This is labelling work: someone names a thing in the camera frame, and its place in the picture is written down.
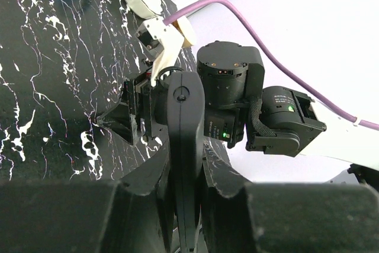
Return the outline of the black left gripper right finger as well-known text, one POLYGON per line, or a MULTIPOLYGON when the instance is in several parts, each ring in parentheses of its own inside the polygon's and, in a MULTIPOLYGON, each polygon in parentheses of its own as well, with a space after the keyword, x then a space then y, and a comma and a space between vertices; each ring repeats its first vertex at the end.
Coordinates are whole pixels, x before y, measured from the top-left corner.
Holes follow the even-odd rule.
POLYGON ((367 185, 253 183, 204 147, 209 252, 377 252, 378 193, 367 185))

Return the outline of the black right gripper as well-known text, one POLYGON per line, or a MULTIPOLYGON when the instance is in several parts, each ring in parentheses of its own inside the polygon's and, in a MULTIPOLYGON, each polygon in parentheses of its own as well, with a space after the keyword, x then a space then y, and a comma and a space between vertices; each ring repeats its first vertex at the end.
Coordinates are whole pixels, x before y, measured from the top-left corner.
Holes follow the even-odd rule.
POLYGON ((96 117, 97 125, 119 135, 129 145, 141 137, 152 140, 162 134, 164 125, 155 120, 159 87, 152 87, 151 69, 132 73, 121 86, 118 102, 96 117))

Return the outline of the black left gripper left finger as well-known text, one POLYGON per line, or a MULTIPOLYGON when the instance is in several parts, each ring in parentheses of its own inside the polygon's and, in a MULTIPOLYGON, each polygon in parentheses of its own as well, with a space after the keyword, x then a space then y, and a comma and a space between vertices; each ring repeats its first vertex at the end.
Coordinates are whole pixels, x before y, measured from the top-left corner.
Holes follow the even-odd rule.
POLYGON ((169 145, 120 180, 1 184, 2 252, 169 252, 169 145))

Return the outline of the black remote control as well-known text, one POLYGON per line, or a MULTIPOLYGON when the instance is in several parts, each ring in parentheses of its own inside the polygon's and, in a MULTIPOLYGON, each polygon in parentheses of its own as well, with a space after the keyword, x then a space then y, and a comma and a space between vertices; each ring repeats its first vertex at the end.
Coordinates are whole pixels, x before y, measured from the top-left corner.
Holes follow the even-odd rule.
POLYGON ((180 249, 195 252, 200 218, 197 195, 202 169, 205 97, 195 72, 171 75, 167 97, 170 164, 180 249))

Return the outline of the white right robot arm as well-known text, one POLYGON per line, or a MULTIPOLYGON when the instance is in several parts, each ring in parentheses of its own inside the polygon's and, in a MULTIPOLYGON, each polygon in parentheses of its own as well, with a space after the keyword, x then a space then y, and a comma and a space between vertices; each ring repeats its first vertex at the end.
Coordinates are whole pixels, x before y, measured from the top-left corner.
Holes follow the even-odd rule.
MULTIPOLYGON (((167 97, 172 76, 185 71, 165 67, 127 78, 119 102, 97 123, 133 145, 154 138, 167 124, 167 97)), ((205 95, 194 113, 204 114, 204 136, 233 148, 244 137, 246 150, 267 155, 297 156, 326 125, 319 121, 312 99, 281 86, 264 87, 265 68, 257 48, 215 41, 197 53, 197 70, 189 76, 205 95)))

